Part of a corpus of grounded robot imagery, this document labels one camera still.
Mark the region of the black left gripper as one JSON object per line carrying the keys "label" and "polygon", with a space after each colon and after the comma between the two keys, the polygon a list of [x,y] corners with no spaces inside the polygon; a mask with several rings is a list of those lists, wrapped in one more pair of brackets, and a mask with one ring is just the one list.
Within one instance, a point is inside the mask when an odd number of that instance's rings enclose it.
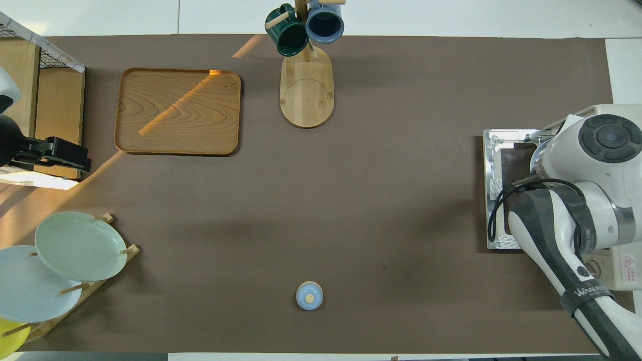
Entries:
{"label": "black left gripper", "polygon": [[51,136],[44,140],[22,137],[9,141],[9,162],[32,166],[61,166],[89,173],[92,160],[89,150],[62,138]]}

